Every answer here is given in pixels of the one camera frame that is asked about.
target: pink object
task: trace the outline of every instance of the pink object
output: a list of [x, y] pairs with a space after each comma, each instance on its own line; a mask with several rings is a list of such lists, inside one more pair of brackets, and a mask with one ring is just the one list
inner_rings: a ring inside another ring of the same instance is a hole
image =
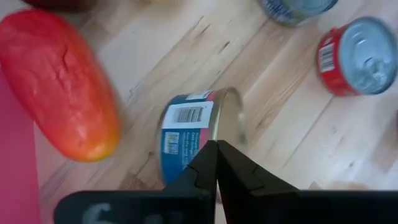
[[0, 72], [0, 223], [39, 224], [33, 121]]

